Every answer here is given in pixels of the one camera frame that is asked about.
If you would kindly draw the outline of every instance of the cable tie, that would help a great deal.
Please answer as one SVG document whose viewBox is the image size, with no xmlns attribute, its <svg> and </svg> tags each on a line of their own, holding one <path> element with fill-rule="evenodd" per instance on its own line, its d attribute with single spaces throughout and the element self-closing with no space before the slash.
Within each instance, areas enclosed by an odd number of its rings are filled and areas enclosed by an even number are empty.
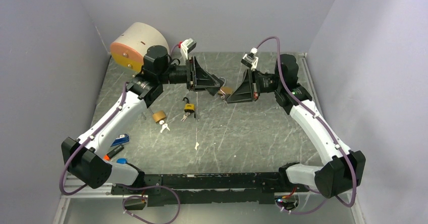
<svg viewBox="0 0 428 224">
<path fill-rule="evenodd" d="M 318 110 L 315 110 L 315 114 L 312 116 L 314 119 L 316 119 L 317 117 L 321 116 L 321 114 L 319 113 Z"/>
</svg>

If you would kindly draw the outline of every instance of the silver key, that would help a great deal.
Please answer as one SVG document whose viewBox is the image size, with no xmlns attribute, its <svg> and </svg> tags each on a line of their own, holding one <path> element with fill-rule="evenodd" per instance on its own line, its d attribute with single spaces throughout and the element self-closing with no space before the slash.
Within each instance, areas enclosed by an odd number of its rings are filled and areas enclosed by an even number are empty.
<svg viewBox="0 0 428 224">
<path fill-rule="evenodd" d="M 185 121 L 189 116 L 190 116 L 190 112 L 186 112 L 186 113 L 183 115 L 183 118 L 181 119 L 181 121 L 182 121 L 182 122 L 183 122 L 183 121 Z"/>
<path fill-rule="evenodd" d="M 160 130 L 160 132 L 162 133 L 165 129 L 168 129 L 168 131 L 170 131 L 170 128 L 168 127 L 167 123 L 162 124 L 162 129 Z"/>
</svg>

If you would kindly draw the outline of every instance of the white wall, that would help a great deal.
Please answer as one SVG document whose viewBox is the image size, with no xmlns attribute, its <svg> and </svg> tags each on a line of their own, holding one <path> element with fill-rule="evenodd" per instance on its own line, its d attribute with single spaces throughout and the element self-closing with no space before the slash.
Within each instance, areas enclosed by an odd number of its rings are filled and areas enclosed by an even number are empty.
<svg viewBox="0 0 428 224">
<path fill-rule="evenodd" d="M 158 29 L 170 46 L 193 37 L 198 51 L 246 51 L 277 35 L 284 51 L 307 51 L 334 0 L 82 0 L 108 46 L 132 23 Z"/>
<path fill-rule="evenodd" d="M 0 223 L 52 223 L 108 57 L 79 0 L 0 0 Z"/>
<path fill-rule="evenodd" d="M 428 220 L 428 0 L 336 0 L 309 50 L 332 127 L 367 158 L 367 223 Z"/>
</svg>

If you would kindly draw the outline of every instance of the key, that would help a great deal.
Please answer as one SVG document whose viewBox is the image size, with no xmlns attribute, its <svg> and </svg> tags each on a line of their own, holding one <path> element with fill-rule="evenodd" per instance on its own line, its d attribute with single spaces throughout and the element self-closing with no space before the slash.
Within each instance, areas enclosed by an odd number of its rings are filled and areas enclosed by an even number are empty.
<svg viewBox="0 0 428 224">
<path fill-rule="evenodd" d="M 168 127 L 168 124 L 162 124 L 162 129 L 160 130 L 160 132 L 162 133 L 165 129 L 168 129 L 168 131 L 170 131 L 170 128 Z"/>
<path fill-rule="evenodd" d="M 185 121 L 188 117 L 189 117 L 189 115 L 190 115 L 190 112 L 186 112 L 184 115 L 183 115 L 183 118 L 181 119 L 181 121 L 183 122 L 183 121 Z"/>
</svg>

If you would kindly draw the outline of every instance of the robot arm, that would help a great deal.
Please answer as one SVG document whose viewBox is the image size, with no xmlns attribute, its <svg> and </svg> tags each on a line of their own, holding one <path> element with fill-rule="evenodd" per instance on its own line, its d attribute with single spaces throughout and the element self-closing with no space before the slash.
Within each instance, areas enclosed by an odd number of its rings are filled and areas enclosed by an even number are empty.
<svg viewBox="0 0 428 224">
<path fill-rule="evenodd" d="M 192 49 L 196 46 L 194 40 L 186 41 L 191 42 L 188 45 Z M 77 140 L 64 140 L 61 148 L 67 170 L 94 189 L 105 182 L 143 186 L 142 170 L 131 164 L 109 162 L 103 157 L 122 129 L 136 121 L 162 94 L 163 84 L 185 83 L 189 90 L 210 93 L 219 90 L 222 81 L 204 71 L 195 57 L 189 59 L 186 55 L 185 59 L 185 66 L 172 65 L 165 47 L 150 47 L 140 73 L 125 85 L 115 105 Z M 200 78 L 204 79 L 203 83 L 198 82 Z"/>
<path fill-rule="evenodd" d="M 344 159 L 342 150 L 352 163 L 357 185 L 359 186 L 365 165 L 365 157 L 361 151 L 353 152 L 349 146 L 337 137 L 319 114 L 311 95 L 303 86 L 297 83 L 298 65 L 296 58 L 292 55 L 282 54 L 280 58 L 281 70 L 278 70 L 278 65 L 276 65 L 275 73 L 267 74 L 261 73 L 254 68 L 254 64 L 257 63 L 255 53 L 252 51 L 243 57 L 241 63 L 246 65 L 248 69 L 244 72 L 241 85 L 231 95 L 226 96 L 226 102 L 252 102 L 258 100 L 261 93 L 274 92 L 277 103 L 302 127 L 315 146 L 323 163 L 323 166 L 289 163 L 281 167 L 280 171 L 285 173 L 288 181 L 293 184 L 303 184 L 317 188 L 327 198 L 352 189 L 351 170 Z M 301 101 L 301 104 L 314 112 L 314 116 L 286 92 L 280 82 L 280 72 L 282 72 L 291 93 Z M 337 143 L 333 141 L 321 121 L 332 132 Z"/>
</svg>

